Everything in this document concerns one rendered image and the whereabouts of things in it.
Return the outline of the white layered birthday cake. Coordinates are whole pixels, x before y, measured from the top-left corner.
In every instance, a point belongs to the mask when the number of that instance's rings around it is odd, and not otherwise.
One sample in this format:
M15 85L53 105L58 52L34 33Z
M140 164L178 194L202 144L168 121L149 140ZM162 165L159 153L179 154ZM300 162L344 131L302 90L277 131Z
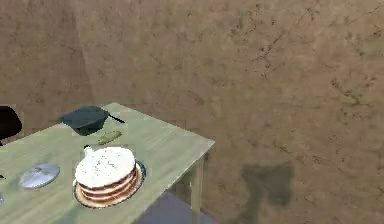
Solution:
M146 177L145 166L132 151L104 147L85 156L75 170L73 193L88 208L106 208L131 198Z

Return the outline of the green cucumber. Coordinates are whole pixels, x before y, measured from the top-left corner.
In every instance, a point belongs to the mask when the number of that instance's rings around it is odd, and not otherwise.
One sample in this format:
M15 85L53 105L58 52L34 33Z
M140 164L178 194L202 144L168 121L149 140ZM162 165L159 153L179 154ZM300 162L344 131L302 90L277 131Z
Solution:
M122 135L122 133L120 131L106 132L103 136L101 136L98 139L98 144L99 145L105 145L105 144L112 142L115 139L119 138L121 135Z

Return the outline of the purple chair seat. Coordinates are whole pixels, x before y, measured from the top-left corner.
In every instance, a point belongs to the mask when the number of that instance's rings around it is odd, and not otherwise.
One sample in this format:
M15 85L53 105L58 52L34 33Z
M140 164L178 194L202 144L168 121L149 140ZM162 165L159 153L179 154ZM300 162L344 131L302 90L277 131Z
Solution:
M165 192L139 218L137 224L193 224L193 211L189 204Z

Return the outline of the dark green pan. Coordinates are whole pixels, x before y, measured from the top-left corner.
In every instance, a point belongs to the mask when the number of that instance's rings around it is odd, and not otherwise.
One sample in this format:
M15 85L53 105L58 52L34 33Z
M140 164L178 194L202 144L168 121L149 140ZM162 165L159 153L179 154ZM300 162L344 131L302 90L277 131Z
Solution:
M123 123L123 120L111 115L107 110L97 106L85 106L60 117L65 125L81 136L87 136L103 128L108 118Z

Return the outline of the silver round lid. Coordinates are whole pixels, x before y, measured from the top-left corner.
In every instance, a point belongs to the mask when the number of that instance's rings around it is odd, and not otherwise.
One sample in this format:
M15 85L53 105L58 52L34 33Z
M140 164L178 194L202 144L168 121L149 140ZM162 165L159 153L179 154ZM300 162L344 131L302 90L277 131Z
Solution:
M53 182L60 174L60 167L54 163L43 163L25 171L19 179L24 189L37 189Z

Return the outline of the pale green wooden dining table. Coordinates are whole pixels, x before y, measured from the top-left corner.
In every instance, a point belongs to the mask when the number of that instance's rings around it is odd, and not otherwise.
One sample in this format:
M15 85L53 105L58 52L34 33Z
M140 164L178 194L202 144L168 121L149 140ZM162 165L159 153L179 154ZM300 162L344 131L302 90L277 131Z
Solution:
M152 213L151 223L200 224L204 154L214 142L118 103L104 109L122 121L108 119L102 130L88 136L57 124L0 147L0 173L5 176L0 181L5 198L0 207L0 224L135 224L187 171L193 172L192 207ZM127 201L104 209L86 208L73 195L74 169L82 158L83 147L111 130L122 132L115 144L131 149L145 165L146 178ZM42 162L58 164L58 178L40 189L22 189L20 176Z

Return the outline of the black chair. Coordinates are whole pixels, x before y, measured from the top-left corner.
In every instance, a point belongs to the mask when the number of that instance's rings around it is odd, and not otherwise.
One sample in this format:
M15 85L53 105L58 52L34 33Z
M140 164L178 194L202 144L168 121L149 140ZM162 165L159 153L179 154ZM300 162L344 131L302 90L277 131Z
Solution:
M0 105L0 146L3 140L15 136L22 130L22 122L13 108Z

